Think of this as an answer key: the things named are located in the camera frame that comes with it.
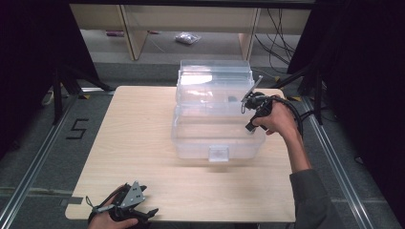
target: floor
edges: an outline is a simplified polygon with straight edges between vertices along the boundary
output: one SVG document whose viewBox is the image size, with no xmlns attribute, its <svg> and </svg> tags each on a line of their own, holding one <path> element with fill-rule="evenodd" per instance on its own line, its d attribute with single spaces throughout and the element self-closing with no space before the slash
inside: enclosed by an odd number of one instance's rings
<svg viewBox="0 0 405 229">
<path fill-rule="evenodd" d="M 128 78 L 134 74 L 133 70 L 144 71 L 152 81 L 159 80 L 159 77 L 154 77 L 154 74 L 162 74 L 161 71 L 171 71 L 172 78 L 176 78 L 176 70 L 183 59 L 242 59 L 237 34 L 197 32 L 201 40 L 188 46 L 175 41 L 175 36 L 179 32 L 150 33 L 137 61 L 130 59 L 123 37 L 107 36 L 105 31 L 82 31 L 82 35 L 100 78 L 118 85 L 122 82 L 131 84 L 132 81 Z M 255 74 L 267 75 L 268 81 L 271 82 L 276 76 L 287 77 L 284 74 L 288 66 L 286 62 L 292 53 L 286 51 L 280 37 L 277 38 L 277 42 L 281 47 L 271 48 L 270 38 L 273 37 L 274 35 L 258 34 L 249 61 Z M 289 50 L 296 47 L 299 38 L 300 36 L 284 36 L 284 40 L 290 45 Z M 274 56 L 269 57 L 259 40 L 284 60 Z M 296 92 L 296 86 L 299 84 L 299 80 L 297 81 L 285 86 L 286 95 L 299 96 Z M 10 204 L 9 199 L 14 191 L 24 188 L 21 187 L 23 185 L 21 180 L 32 177 L 32 183 L 27 184 L 26 187 L 27 193 L 22 194 L 27 197 L 19 205 L 15 205 L 18 213 L 11 216 L 10 228 L 85 228 L 84 220 L 65 219 L 64 210 L 111 98 L 111 95 L 95 95 L 92 97 L 92 102 L 89 102 L 89 99 L 75 100 L 72 97 L 65 97 L 64 104 L 69 116 L 66 117 L 60 130 L 55 130 L 49 124 L 49 120 L 53 117 L 52 106 L 45 105 L 44 109 L 32 119 L 32 125 L 20 137 L 24 144 L 16 150 L 24 154 L 10 153 L 0 161 L 0 206 L 5 207 Z M 300 113 L 310 111 L 311 97 L 300 98 L 302 102 L 295 102 Z M 323 104 L 328 105 L 325 97 Z M 89 140 L 72 144 L 72 141 L 66 139 L 72 134 L 71 127 L 76 124 L 77 118 L 83 116 L 90 117 L 88 121 L 81 123 L 86 125 L 86 133 L 88 133 L 86 137 Z M 304 128 L 307 130 L 305 144 L 309 150 L 310 160 L 325 182 L 331 199 L 346 226 L 348 228 L 401 228 L 367 170 L 354 161 L 355 150 L 350 141 L 345 138 L 345 132 L 333 112 L 324 111 L 322 116 L 323 125 L 318 125 L 313 117 L 309 117 L 304 123 Z M 58 133 L 58 137 L 50 140 L 50 149 L 43 149 L 44 139 L 49 139 L 50 133 Z M 50 153 L 44 154 L 42 163 L 39 163 L 36 169 L 33 168 L 32 162 L 40 161 L 41 158 L 38 156 L 46 151 Z M 40 217 L 38 212 L 47 214 Z M 285 227 L 285 223 L 260 224 L 260 228 L 268 229 Z"/>
</svg>

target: gray carpet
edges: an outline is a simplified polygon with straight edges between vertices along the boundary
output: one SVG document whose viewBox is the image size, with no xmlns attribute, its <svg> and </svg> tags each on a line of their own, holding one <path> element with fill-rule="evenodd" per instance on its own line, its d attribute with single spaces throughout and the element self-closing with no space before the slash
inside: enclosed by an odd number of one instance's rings
<svg viewBox="0 0 405 229">
<path fill-rule="evenodd" d="M 114 87 L 120 85 L 176 86 L 179 65 L 96 63 L 96 69 L 101 80 Z M 286 77 L 271 68 L 253 69 L 258 70 L 254 72 L 255 78 L 260 74 L 259 71 L 265 71 L 269 74 L 265 77 L 260 88 L 268 87 L 274 83 L 274 76 L 276 75 Z M 83 87 L 93 87 L 83 81 L 80 81 L 80 84 Z M 283 89 L 285 95 L 296 96 L 298 85 L 299 80 L 285 86 Z M 111 99 L 111 95 L 91 95 L 89 99 L 78 99 L 75 102 L 41 172 L 33 183 L 32 191 L 26 197 L 11 228 L 86 228 L 85 220 L 68 220 L 65 218 L 65 201 L 75 188 Z M 305 111 L 302 102 L 293 102 L 293 104 L 300 114 Z M 364 200 L 375 227 L 400 228 L 367 170 L 354 162 L 355 150 L 346 139 L 344 131 L 334 119 L 333 114 L 330 111 L 324 111 L 323 116 L 324 128 L 330 141 L 339 154 L 355 190 Z M 76 128 L 86 129 L 86 132 L 81 139 L 68 139 L 69 137 L 80 136 L 80 132 L 71 130 L 78 119 L 86 119 L 76 124 Z M 51 128 L 52 120 L 52 106 L 39 110 L 32 119 L 31 126 L 20 137 L 21 147 L 9 152 L 0 161 L 0 185 L 2 188 L 0 204 L 2 206 L 5 205 L 11 195 L 10 188 L 18 185 L 30 166 L 33 157 Z M 319 172 L 347 228 L 359 228 L 308 119 L 304 122 L 304 142 L 313 167 Z M 261 228 L 266 229 L 284 227 L 284 223 L 262 223 L 261 225 Z"/>
</svg>

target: wire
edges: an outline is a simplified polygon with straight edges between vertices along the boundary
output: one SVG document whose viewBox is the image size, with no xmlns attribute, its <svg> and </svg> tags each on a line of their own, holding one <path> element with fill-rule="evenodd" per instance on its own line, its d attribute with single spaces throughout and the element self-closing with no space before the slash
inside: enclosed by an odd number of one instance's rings
<svg viewBox="0 0 405 229">
<path fill-rule="evenodd" d="M 283 10 L 278 9 L 278 11 L 279 11 L 279 23 L 278 23 L 278 26 L 277 26 L 274 19 L 273 19 L 273 17 L 271 16 L 270 10 L 267 9 L 268 16 L 270 17 L 271 22 L 273 23 L 274 29 L 276 30 L 276 35 L 274 37 L 274 40 L 272 40 L 268 35 L 267 35 L 267 37 L 273 42 L 273 44 L 276 44 L 276 38 L 277 38 L 277 35 L 279 35 L 280 39 L 283 41 L 284 47 L 281 47 L 279 45 L 277 45 L 277 46 L 279 46 L 280 48 L 282 48 L 282 49 L 284 49 L 286 51 L 286 55 L 288 57 L 288 60 L 290 60 L 290 58 L 292 57 L 291 52 L 295 52 L 295 49 L 293 49 L 291 47 L 291 45 L 289 45 L 286 42 L 286 40 L 284 39 L 283 24 L 282 24 Z"/>
</svg>

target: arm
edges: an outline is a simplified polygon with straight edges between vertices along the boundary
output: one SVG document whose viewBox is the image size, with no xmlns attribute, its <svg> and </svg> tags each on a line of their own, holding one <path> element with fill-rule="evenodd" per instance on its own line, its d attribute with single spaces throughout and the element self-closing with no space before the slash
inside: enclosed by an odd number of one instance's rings
<svg viewBox="0 0 405 229">
<path fill-rule="evenodd" d="M 274 101 L 271 114 L 254 119 L 253 125 L 266 126 L 267 135 L 277 132 L 286 142 L 292 171 L 295 228 L 345 228 L 320 177 L 311 169 L 303 139 L 289 109 Z"/>
</svg>

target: black cable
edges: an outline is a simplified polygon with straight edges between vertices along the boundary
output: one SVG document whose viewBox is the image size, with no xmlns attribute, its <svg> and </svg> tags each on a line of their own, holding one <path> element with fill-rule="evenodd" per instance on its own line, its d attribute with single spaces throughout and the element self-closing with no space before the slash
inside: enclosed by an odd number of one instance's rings
<svg viewBox="0 0 405 229">
<path fill-rule="evenodd" d="M 284 44 L 284 49 L 285 49 L 285 50 L 288 50 L 287 47 L 289 47 L 290 49 L 292 49 L 292 50 L 295 52 L 295 49 L 293 49 L 293 48 L 291 47 L 291 45 L 289 45 L 289 44 L 286 42 L 286 40 L 284 39 L 283 24 L 282 24 L 283 10 L 282 10 L 282 9 L 279 9 L 279 26 L 276 25 L 276 23 L 275 23 L 273 17 L 271 16 L 271 13 L 270 13 L 270 10 L 269 10 L 269 9 L 267 9 L 267 13 L 268 13 L 268 16 L 269 16 L 270 19 L 271 19 L 271 22 L 273 23 L 274 29 L 276 30 L 276 36 L 274 37 L 274 41 L 271 40 L 271 39 L 270 39 L 270 40 L 275 43 L 277 35 L 280 35 L 280 38 L 281 38 L 281 40 L 283 41 L 283 44 Z"/>
<path fill-rule="evenodd" d="M 264 45 L 264 44 L 262 43 L 262 41 L 260 41 L 259 37 L 257 37 L 256 34 L 255 34 L 254 36 L 256 37 L 257 41 L 258 41 L 259 44 L 262 46 L 262 48 L 263 48 L 266 52 L 269 53 L 269 55 L 268 55 L 268 63 L 269 63 L 269 65 L 270 65 L 270 68 L 271 68 L 272 70 L 274 70 L 275 72 L 277 72 L 277 73 L 283 73 L 283 72 L 280 72 L 280 71 L 276 70 L 276 69 L 273 67 L 273 65 L 271 64 L 271 55 L 274 55 L 275 57 L 277 57 L 278 59 L 280 59 L 281 61 L 283 61 L 283 62 L 284 62 L 285 64 L 287 64 L 287 65 L 289 65 L 289 62 L 287 62 L 287 61 L 286 61 L 283 57 L 281 57 L 279 54 L 277 54 L 276 52 L 270 50 L 266 45 Z"/>
<path fill-rule="evenodd" d="M 270 54 L 274 55 L 275 57 L 277 57 L 278 59 L 280 59 L 281 61 L 283 61 L 285 64 L 289 64 L 289 62 L 284 59 L 281 55 L 277 54 L 276 52 L 274 52 L 272 49 L 269 49 L 265 44 L 262 43 L 262 41 L 259 39 L 259 37 L 257 37 L 257 34 L 254 35 L 257 39 L 257 41 L 259 42 L 259 44 L 262 46 L 262 48 L 269 52 Z"/>
</svg>

